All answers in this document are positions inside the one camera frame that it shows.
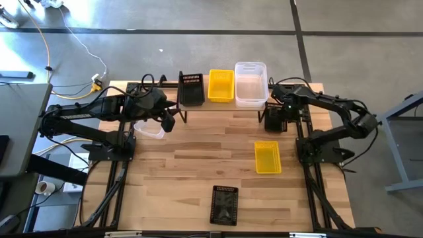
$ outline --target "desk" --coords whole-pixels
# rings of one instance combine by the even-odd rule
[[[110,85],[125,90],[127,83],[111,81]],[[312,83],[311,86],[314,91],[323,90],[322,84]],[[176,100],[176,89],[163,91],[169,100]],[[117,93],[109,90],[108,95]],[[285,133],[269,134],[264,131],[264,123],[258,123],[256,110],[240,111],[235,107],[231,110],[190,111],[186,124],[176,115],[173,131],[163,139],[152,139],[135,132],[137,145],[126,178],[118,229],[312,230],[303,169],[295,152],[295,124],[288,124]],[[310,106],[310,111],[315,129],[332,128],[326,110]],[[151,128],[159,128],[152,120],[148,123]],[[99,129],[117,130],[118,125],[118,122],[101,122]],[[258,140],[278,141],[282,174],[256,173],[254,142]],[[321,167],[328,200],[344,221],[354,226],[342,173],[331,164],[322,164]],[[84,219],[102,200],[109,170],[110,162],[102,161],[92,171],[83,198]],[[209,223],[213,185],[239,188],[237,226]],[[107,225],[114,203],[112,200]],[[319,221],[323,224],[318,202],[317,209]]]

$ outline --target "yellow cable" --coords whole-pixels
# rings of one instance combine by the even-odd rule
[[[70,139],[70,138],[68,138],[68,139],[63,140],[60,143],[66,144],[66,143],[70,143],[70,142],[74,142],[74,141],[91,141],[91,140],[90,139]],[[40,151],[37,151],[37,152],[33,153],[33,154],[42,155],[44,153],[47,153],[47,152],[51,151],[52,149],[56,148],[57,146],[60,146],[60,145],[59,144],[51,145],[51,146],[49,146],[49,147],[47,147],[45,149],[42,149]]]
[[[35,24],[35,27],[38,29],[39,33],[41,34],[42,40],[44,41],[44,44],[46,45],[46,49],[47,49],[47,66],[50,67],[50,49],[48,47],[47,40],[44,37],[44,34],[42,33],[40,26],[38,26],[37,22],[34,20],[34,18],[32,17],[32,15],[28,12],[28,10],[26,10],[26,8],[23,5],[23,3],[20,0],[18,0],[18,2],[22,6],[22,8],[26,11],[26,13],[28,13],[28,16],[31,19],[32,23]],[[47,71],[47,83],[50,83],[50,71],[49,70],[46,70],[46,71]],[[87,93],[87,94],[85,94],[83,96],[80,96],[80,97],[64,97],[64,96],[58,95],[55,91],[52,90],[52,94],[53,95],[56,95],[59,98],[69,99],[69,100],[83,99],[83,98],[89,96],[93,92],[95,92],[94,87],[91,88],[91,91],[89,93]]]

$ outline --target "wooden table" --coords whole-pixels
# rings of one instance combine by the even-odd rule
[[[111,81],[125,90],[128,81]],[[311,83],[314,91],[323,85]],[[163,89],[176,100],[176,89]],[[109,90],[108,95],[118,92]],[[230,104],[219,104],[228,107]],[[329,113],[310,106],[314,129],[332,128]],[[173,131],[163,139],[138,132],[134,160],[130,163],[119,229],[194,231],[311,231],[309,203],[302,166],[295,152],[297,130],[269,134],[258,123],[256,111],[190,111],[188,123],[175,116]],[[149,128],[159,124],[148,121]],[[118,122],[101,122],[100,130],[118,129]],[[255,171],[254,142],[278,141],[282,174],[259,175]],[[322,164],[328,200],[344,221],[354,226],[344,177],[331,164]],[[86,220],[103,199],[110,162],[100,162],[90,174],[84,195]],[[212,225],[210,205],[213,185],[239,188],[238,225]],[[114,210],[111,201],[108,223]],[[317,202],[319,221],[322,209]]]

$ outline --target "yellow plastic basket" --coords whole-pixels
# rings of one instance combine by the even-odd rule
[[[212,102],[231,102],[235,88],[233,70],[211,69],[207,97]]]
[[[258,174],[282,173],[277,141],[256,141],[254,142],[254,152]]]

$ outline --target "concrete floor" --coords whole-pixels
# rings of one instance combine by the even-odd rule
[[[302,30],[342,32],[423,31],[419,0],[297,0]],[[15,1],[1,1],[24,28],[34,28]],[[65,3],[72,27],[101,29],[295,30],[289,0],[230,1],[84,1]],[[34,16],[42,28],[63,27],[57,9],[36,5]],[[80,39],[108,65],[109,80],[140,79],[145,73],[176,79],[178,71],[208,73],[232,69],[237,61],[262,61],[275,79],[303,76],[295,36],[79,34]],[[88,56],[70,34],[46,34],[52,55],[54,85],[84,83],[102,65]],[[312,82],[325,92],[364,101],[377,114],[423,89],[423,38],[305,36],[305,52]],[[46,81],[46,51],[37,33],[0,33],[1,69],[27,69]],[[58,89],[72,93],[79,88]],[[80,102],[88,102],[88,97]],[[52,96],[50,104],[71,104]],[[423,115],[423,108],[418,111]],[[334,126],[340,121],[333,115]],[[83,122],[96,126],[96,120]],[[358,153],[372,136],[344,139],[341,145]],[[38,139],[34,150],[48,142]],[[75,151],[82,152],[78,144]],[[66,153],[57,149],[54,153]],[[423,188],[387,194],[384,186],[399,182],[383,130],[375,145],[349,168],[347,187],[357,226],[378,226],[386,233],[422,236]],[[37,221],[38,229],[53,229]]]

